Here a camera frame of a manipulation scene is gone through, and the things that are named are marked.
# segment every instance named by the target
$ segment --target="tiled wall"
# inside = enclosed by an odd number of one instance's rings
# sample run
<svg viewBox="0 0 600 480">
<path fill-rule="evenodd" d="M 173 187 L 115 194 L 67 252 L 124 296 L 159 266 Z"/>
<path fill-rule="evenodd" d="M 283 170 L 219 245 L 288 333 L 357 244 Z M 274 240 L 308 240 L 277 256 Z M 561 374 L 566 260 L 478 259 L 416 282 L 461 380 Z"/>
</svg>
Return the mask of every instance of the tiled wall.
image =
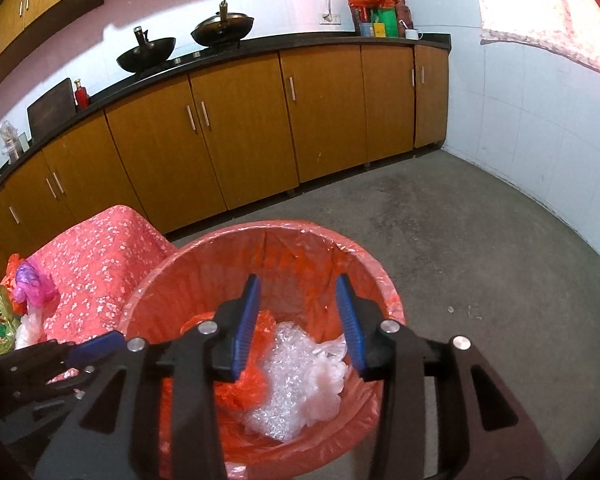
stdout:
<svg viewBox="0 0 600 480">
<path fill-rule="evenodd" d="M 30 54 L 0 85 L 0 124 L 4 119 L 29 135 L 27 107 L 69 77 L 81 78 L 94 94 L 130 74 L 116 58 L 136 43 L 133 27 L 149 29 L 149 38 L 176 37 L 171 57 L 202 48 L 190 32 L 216 13 L 221 0 L 105 0 Z M 325 30 L 353 30 L 347 0 L 332 0 L 341 26 L 319 25 L 327 0 L 227 0 L 229 11 L 255 18 L 248 38 Z M 0 163 L 5 157 L 0 152 Z"/>
<path fill-rule="evenodd" d="M 407 0 L 449 32 L 445 149 L 520 188 L 600 254 L 600 74 L 545 50 L 480 44 L 478 0 Z"/>
</svg>

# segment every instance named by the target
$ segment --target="wall outlet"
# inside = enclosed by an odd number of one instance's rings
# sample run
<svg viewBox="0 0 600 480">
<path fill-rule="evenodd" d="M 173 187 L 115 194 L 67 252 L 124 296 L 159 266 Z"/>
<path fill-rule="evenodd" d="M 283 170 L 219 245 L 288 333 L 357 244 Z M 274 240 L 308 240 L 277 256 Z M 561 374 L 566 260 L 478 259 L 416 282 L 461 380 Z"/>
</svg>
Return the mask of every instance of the wall outlet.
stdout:
<svg viewBox="0 0 600 480">
<path fill-rule="evenodd" d="M 339 14 L 320 14 L 321 25 L 342 25 L 342 20 Z"/>
</svg>

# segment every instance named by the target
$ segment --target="metal rivet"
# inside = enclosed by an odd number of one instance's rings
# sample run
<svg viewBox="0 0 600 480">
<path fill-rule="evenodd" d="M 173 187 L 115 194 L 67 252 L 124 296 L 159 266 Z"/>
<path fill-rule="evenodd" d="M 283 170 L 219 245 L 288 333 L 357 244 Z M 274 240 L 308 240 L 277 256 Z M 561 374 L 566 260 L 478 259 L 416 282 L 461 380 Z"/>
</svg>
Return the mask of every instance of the metal rivet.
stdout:
<svg viewBox="0 0 600 480">
<path fill-rule="evenodd" d="M 139 352 L 144 348 L 144 343 L 144 339 L 141 337 L 135 337 L 126 343 L 126 347 L 132 352 Z"/>
<path fill-rule="evenodd" d="M 215 321 L 203 321 L 198 325 L 198 331 L 204 335 L 213 334 L 216 330 L 218 330 L 218 324 Z"/>
<path fill-rule="evenodd" d="M 394 321 L 393 319 L 385 319 L 382 323 L 380 323 L 380 329 L 388 334 L 393 334 L 400 330 L 400 323 Z"/>
<path fill-rule="evenodd" d="M 471 341 L 469 341 L 469 338 L 464 337 L 463 335 L 457 335 L 454 338 L 454 346 L 458 350 L 468 350 L 471 347 Z"/>
</svg>

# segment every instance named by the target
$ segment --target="black countertop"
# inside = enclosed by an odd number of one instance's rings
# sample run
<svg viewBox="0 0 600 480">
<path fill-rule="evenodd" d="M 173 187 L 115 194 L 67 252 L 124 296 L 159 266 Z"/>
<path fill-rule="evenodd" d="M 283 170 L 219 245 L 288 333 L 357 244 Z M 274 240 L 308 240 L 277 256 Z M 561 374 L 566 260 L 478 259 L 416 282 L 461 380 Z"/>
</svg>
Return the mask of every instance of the black countertop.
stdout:
<svg viewBox="0 0 600 480">
<path fill-rule="evenodd" d="M 91 103 L 87 108 L 78 111 L 69 121 L 49 132 L 39 142 L 35 142 L 16 163 L 9 164 L 6 168 L 1 168 L 0 186 L 11 173 L 67 130 L 90 115 L 102 110 L 104 107 L 144 88 L 180 74 L 194 72 L 195 70 L 227 61 L 289 48 L 330 44 L 384 44 L 393 46 L 421 44 L 451 51 L 451 35 L 425 33 L 421 40 L 405 40 L 402 38 L 361 38 L 353 32 L 302 32 L 299 34 L 282 34 L 279 36 L 254 38 L 253 40 L 242 40 L 239 44 L 232 46 L 220 49 L 206 48 L 192 54 L 187 54 L 186 56 L 170 59 L 160 66 L 146 70 L 145 72 L 133 74 L 122 81 L 118 81 L 91 96 Z"/>
</svg>

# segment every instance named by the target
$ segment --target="white mug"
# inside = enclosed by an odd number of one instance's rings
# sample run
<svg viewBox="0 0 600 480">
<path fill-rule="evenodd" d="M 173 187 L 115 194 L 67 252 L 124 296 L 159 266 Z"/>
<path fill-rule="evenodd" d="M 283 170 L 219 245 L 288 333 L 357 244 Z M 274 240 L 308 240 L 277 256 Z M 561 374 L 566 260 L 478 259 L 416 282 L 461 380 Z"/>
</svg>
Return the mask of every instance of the white mug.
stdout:
<svg viewBox="0 0 600 480">
<path fill-rule="evenodd" d="M 414 28 L 408 28 L 404 31 L 404 37 L 407 38 L 407 40 L 421 40 L 423 33 Z"/>
</svg>

